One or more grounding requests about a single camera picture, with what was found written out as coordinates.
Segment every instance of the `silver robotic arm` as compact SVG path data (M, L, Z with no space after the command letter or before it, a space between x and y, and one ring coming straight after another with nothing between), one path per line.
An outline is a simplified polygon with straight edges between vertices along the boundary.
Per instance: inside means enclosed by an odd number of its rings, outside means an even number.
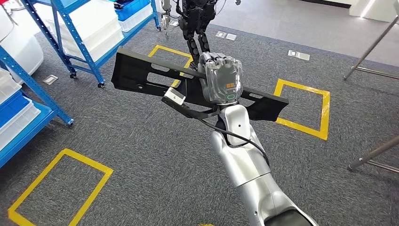
M222 127L263 149L250 125L246 108L238 103L242 93L241 62L223 54L203 53L198 71L206 73L206 81L201 82L203 94L205 99L221 108L219 121ZM261 150L220 131L212 132L211 144L241 194L252 226L318 226L282 192L271 176L267 157Z

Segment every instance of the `white wall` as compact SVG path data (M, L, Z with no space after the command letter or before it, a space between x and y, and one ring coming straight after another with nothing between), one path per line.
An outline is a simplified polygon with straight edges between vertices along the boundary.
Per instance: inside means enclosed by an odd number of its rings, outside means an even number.
M352 5L349 10L351 16L360 16L366 5L370 0L359 0L356 4ZM373 6L366 13L364 18L392 22L397 12L394 3L398 0L375 0Z

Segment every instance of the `black cable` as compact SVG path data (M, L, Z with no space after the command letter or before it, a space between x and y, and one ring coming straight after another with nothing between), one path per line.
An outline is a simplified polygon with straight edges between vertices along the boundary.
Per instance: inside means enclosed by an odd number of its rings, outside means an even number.
M199 120L200 122L204 123L205 125L211 127L211 128L214 129L214 130L217 130L217 131L219 131L219 132L221 132L221 133L224 133L224 134L226 134L226 135L230 135L230 136L233 136L233 137L237 137L237 138L239 138L239 139L241 139L241 140L243 140L243 141L246 141L246 142L252 144L252 145L255 146L257 149L259 149L259 151L262 153L264 159L266 160L267 165L270 166L270 164L269 164L269 158L267 158L266 152L264 152L264 150L263 150L258 144L256 144L255 142L253 142L252 140L246 139L245 137L242 137L242 136L237 135L237 134L235 134L235 133L232 133L232 132L230 132L230 131L226 131L226 130L220 129L220 128L218 128L218 127L212 125L212 124L209 124L209 122L207 122L207 121L205 121L205 120L203 120L203 119L198 119L198 120Z
M216 16L219 15L219 13L223 10L224 5L226 4L226 1L227 1L227 0L224 0L223 6L222 6L222 8L219 10L219 12L216 13Z

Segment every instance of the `transparent hand cover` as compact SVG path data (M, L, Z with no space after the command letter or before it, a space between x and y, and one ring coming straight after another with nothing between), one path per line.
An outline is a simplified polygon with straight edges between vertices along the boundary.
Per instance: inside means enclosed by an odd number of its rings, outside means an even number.
M231 104L242 94L242 64L231 56L209 60L205 64L210 101Z

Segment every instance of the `gray metal pole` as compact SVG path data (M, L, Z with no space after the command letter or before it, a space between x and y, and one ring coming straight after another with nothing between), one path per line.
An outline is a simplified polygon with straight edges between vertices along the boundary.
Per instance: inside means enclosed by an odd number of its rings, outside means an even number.
M353 170L356 169L358 166L363 165L364 163L367 163L370 159L378 156L379 154L393 148L394 146L399 144L399 136L391 139L387 143L381 145L379 148L373 150L372 152L368 153L365 157L360 158L358 161L354 161L351 164L348 165L347 169L348 170Z
M375 40L375 42L367 49L367 51L362 55L362 57L359 59L359 61L353 66L351 67L351 70L349 71L349 73L347 75L345 75L343 77L343 80L346 80L347 78L349 78L349 76L356 70L356 68L361 64L361 62L366 59L366 57L371 53L371 51L373 51L373 49L378 45L378 43L380 43L380 41L383 39L383 37L385 37L385 35L391 30L391 28L396 24L396 22L398 21L399 16L396 15L395 19L393 20L393 22L385 29L385 31L380 35L380 37L378 37L377 40Z

